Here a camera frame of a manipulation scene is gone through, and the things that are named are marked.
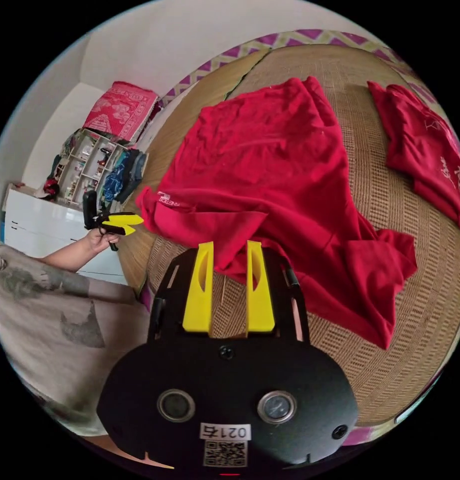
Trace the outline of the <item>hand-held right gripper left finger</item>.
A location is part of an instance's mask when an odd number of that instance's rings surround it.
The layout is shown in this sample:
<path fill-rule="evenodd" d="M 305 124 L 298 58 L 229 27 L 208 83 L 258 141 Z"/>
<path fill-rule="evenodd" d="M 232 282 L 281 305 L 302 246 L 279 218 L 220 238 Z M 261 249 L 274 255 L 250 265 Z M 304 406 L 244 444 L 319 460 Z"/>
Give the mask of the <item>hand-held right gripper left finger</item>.
<path fill-rule="evenodd" d="M 187 333 L 209 333 L 211 330 L 213 267 L 213 242 L 199 244 L 182 322 Z"/>

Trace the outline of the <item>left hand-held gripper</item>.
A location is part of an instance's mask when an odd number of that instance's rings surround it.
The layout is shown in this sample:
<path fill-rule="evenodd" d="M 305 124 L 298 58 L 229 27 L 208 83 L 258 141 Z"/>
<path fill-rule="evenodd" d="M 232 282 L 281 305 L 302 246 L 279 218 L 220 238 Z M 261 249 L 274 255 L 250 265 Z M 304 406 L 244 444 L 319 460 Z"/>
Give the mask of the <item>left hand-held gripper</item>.
<path fill-rule="evenodd" d="M 132 212 L 117 212 L 109 214 L 101 221 L 96 217 L 85 218 L 85 229 L 89 232 L 92 229 L 103 227 L 108 232 L 117 234 L 119 237 L 129 236 L 136 232 L 133 226 L 144 223 L 144 219 Z M 116 245 L 113 245 L 111 250 L 117 251 Z M 85 251 L 90 251 L 88 244 L 85 241 Z"/>

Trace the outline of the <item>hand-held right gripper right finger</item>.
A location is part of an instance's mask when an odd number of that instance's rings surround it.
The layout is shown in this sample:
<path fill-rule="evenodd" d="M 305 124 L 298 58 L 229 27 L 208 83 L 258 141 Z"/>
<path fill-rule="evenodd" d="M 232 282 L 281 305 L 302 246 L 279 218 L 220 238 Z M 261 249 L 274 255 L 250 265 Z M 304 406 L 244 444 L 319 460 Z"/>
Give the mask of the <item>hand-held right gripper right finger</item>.
<path fill-rule="evenodd" d="M 270 334 L 276 322 L 261 243 L 247 241 L 246 328 L 249 334 Z"/>

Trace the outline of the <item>person's left hand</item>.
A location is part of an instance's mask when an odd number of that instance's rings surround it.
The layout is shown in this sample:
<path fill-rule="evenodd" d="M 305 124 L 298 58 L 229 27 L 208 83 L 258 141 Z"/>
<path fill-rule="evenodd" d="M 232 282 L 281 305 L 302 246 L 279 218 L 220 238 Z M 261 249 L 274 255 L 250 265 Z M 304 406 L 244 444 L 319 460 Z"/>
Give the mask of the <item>person's left hand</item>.
<path fill-rule="evenodd" d="M 119 240 L 119 235 L 108 232 L 103 227 L 92 229 L 85 236 L 88 248 L 94 256 L 117 245 Z"/>

